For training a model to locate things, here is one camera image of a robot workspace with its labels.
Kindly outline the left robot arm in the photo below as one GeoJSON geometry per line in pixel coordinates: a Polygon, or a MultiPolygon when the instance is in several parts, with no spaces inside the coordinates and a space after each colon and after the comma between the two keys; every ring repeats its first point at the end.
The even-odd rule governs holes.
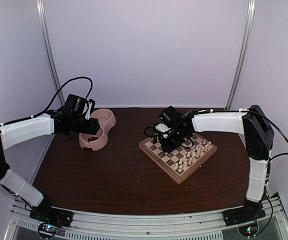
{"type": "Polygon", "coordinates": [[[34,116],[0,123],[0,185],[23,199],[45,222],[56,217],[55,209],[45,203],[46,196],[11,169],[4,152],[22,142],[58,133],[78,132],[95,135],[99,120],[90,115],[95,101],[70,94],[58,110],[47,109],[34,116]]]}

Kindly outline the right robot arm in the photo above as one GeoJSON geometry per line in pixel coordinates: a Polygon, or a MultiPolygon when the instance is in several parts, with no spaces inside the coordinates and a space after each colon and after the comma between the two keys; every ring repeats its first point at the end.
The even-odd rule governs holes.
{"type": "Polygon", "coordinates": [[[250,173],[240,217],[250,221],[259,213],[270,178],[274,130],[265,117],[258,105],[239,110],[190,110],[186,114],[181,114],[169,106],[159,115],[161,123],[153,128],[165,152],[176,149],[193,133],[208,131],[243,135],[250,161],[250,173]]]}

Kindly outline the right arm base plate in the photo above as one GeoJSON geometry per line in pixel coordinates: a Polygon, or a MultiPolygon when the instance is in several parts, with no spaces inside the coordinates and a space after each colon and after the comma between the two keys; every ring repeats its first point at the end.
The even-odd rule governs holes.
{"type": "Polygon", "coordinates": [[[252,209],[245,207],[228,209],[223,211],[222,214],[227,227],[255,221],[266,216],[262,209],[254,212],[252,209]]]}

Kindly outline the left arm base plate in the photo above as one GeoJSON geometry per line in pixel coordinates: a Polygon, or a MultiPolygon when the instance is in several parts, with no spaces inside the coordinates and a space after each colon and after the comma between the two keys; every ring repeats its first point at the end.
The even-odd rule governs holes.
{"type": "Polygon", "coordinates": [[[51,208],[51,211],[48,215],[42,215],[41,213],[39,214],[32,210],[29,214],[29,217],[40,222],[46,222],[60,227],[70,227],[73,219],[73,212],[51,208]]]}

